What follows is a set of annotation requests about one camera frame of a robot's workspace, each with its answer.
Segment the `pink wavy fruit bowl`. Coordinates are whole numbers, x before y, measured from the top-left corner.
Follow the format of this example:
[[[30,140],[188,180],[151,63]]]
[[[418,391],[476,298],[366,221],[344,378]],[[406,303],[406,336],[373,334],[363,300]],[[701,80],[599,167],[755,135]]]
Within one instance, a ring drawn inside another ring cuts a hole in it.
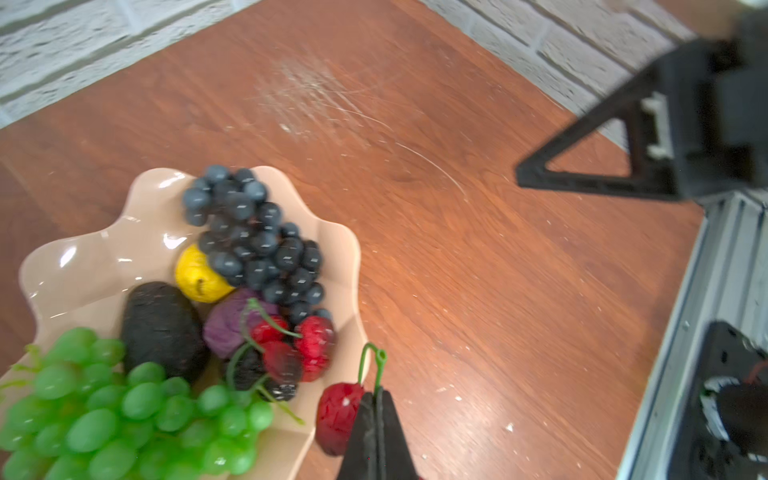
[[[315,436],[317,403],[323,389],[356,380],[366,373],[359,354],[368,336],[358,308],[360,245],[346,226],[323,220],[304,203],[280,170],[258,166],[263,181],[286,219],[321,247],[324,263],[320,281],[323,308],[332,314],[337,344],[325,375],[299,387],[289,406],[303,419],[297,424],[277,411],[261,434],[258,456],[247,479],[293,479]],[[200,235],[183,217],[182,193],[193,176],[171,168],[141,173],[132,183],[118,219],[96,232],[45,244],[22,262],[20,287],[37,323],[35,344],[48,349],[72,327],[90,327],[102,336],[120,330],[129,291],[149,281],[174,280],[182,250]]]

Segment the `black avocado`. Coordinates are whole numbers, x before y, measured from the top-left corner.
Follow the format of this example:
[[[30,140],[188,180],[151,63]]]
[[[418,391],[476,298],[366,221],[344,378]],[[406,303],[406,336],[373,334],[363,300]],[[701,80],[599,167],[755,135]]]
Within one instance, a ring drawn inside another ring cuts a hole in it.
[[[129,292],[122,314],[124,370],[154,362],[168,377],[193,384],[211,355],[202,333],[200,315],[180,289],[161,281],[140,284]]]

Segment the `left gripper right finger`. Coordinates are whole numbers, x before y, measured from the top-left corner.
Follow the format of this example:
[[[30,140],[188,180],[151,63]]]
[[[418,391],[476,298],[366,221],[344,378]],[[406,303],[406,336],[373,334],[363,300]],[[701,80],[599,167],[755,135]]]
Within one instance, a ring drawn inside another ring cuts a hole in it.
[[[376,478],[419,478],[393,397],[384,388],[376,389]]]

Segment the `purple plum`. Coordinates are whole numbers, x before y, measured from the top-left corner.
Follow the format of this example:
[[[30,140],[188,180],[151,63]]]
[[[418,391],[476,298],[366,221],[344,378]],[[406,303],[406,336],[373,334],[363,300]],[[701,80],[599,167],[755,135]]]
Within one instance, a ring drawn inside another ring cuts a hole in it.
[[[203,339],[218,358],[230,358],[245,342],[240,318],[251,298],[256,298],[269,315],[279,315],[279,307],[264,300],[260,294],[247,288],[233,291],[212,308],[203,325]]]

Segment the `green grape bunch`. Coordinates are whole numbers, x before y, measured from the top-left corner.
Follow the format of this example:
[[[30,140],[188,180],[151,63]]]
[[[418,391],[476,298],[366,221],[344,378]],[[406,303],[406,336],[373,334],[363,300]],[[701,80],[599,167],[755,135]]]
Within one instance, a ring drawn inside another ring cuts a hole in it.
[[[1,422],[4,479],[222,479],[251,471],[272,405],[215,383],[196,394],[157,363],[119,370],[121,341],[87,328],[26,347]]]

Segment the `dark blue grape bunch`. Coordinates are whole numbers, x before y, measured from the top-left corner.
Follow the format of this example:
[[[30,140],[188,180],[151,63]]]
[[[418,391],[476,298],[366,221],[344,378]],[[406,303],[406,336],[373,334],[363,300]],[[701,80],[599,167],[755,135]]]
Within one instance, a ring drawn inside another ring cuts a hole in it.
[[[183,191],[182,208],[186,222],[203,230],[194,244],[235,290],[260,294],[293,326],[310,316],[332,316],[321,305],[326,290],[319,244],[286,221],[254,171],[208,167]]]

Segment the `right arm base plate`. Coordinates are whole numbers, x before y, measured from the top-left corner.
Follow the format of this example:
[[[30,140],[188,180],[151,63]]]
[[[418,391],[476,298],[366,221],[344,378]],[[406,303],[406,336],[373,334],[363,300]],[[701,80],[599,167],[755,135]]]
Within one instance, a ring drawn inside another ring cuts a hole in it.
[[[767,351],[724,321],[706,333],[666,477],[767,477]]]

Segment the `yellow lemon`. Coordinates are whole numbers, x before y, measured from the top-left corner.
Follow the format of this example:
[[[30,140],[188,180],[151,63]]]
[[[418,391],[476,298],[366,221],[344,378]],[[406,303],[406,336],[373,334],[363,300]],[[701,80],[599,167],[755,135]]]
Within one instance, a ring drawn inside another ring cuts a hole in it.
[[[208,265],[206,255],[195,244],[190,244],[180,254],[174,277],[181,292],[198,303],[216,303],[235,290]]]

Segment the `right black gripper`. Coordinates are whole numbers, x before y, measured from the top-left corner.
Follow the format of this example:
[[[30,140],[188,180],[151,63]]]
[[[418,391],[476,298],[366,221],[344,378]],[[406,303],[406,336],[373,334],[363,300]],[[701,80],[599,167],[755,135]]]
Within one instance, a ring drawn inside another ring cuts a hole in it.
[[[682,201],[767,186],[767,11],[658,58],[515,169],[523,188]]]

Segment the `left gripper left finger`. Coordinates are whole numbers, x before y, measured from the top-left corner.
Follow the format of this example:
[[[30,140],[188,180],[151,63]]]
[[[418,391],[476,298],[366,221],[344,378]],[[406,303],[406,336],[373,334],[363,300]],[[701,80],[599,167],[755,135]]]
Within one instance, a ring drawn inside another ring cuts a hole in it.
[[[365,393],[353,425],[337,480],[378,478],[378,407],[376,395]]]

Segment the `red cherry pair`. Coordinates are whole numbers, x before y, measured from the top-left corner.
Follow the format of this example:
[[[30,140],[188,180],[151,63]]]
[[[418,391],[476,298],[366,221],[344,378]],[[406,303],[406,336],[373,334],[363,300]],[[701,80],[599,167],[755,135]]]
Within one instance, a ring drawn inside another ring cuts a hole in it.
[[[335,351],[337,334],[333,322],[325,317],[310,316],[295,332],[300,335],[294,340],[294,346],[301,355],[301,381],[318,380],[329,368]]]
[[[247,320],[252,311],[257,312],[262,320],[276,331],[289,336],[290,332],[280,329],[272,317],[256,298],[250,298],[240,314],[239,329],[246,344],[260,354],[265,373],[280,384],[299,383],[303,376],[302,357],[292,346],[282,340],[256,341],[248,329]]]
[[[376,397],[388,355],[385,350],[371,342],[362,349],[357,381],[332,384],[324,389],[320,397],[315,422],[315,441],[328,456],[343,456],[347,450],[362,399],[367,393],[363,386],[363,373],[369,352],[373,354],[377,368],[372,392],[373,397]]]

